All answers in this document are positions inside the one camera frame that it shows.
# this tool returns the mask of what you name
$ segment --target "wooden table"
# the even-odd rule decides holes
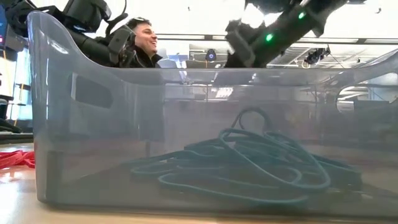
[[[32,144],[0,146],[0,151],[32,150]],[[165,217],[148,215],[126,215],[115,213],[68,212],[48,208],[36,198],[35,170],[27,167],[12,167],[0,170],[0,224],[46,224],[46,223],[133,223],[133,224],[227,224],[255,223],[215,218]],[[278,223],[302,223],[284,221]]]

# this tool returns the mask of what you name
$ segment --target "computer monitor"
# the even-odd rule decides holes
[[[7,33],[7,20],[6,12],[4,8],[0,5],[0,47],[6,44],[6,33]]]

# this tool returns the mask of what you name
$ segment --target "man's hair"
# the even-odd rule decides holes
[[[139,24],[148,24],[150,26],[152,25],[149,20],[142,17],[132,18],[126,23],[126,25],[132,30],[135,29]]]

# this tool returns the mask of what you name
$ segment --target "black jacket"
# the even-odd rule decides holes
[[[149,58],[144,50],[137,46],[134,46],[132,50],[134,50],[136,54],[130,63],[131,68],[160,68],[157,64],[157,62],[162,59],[160,55],[155,54],[152,58]]]

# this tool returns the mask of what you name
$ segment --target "red cable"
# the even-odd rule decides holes
[[[27,166],[35,168],[34,152],[24,152],[22,150],[14,152],[0,152],[0,169],[11,166]]]

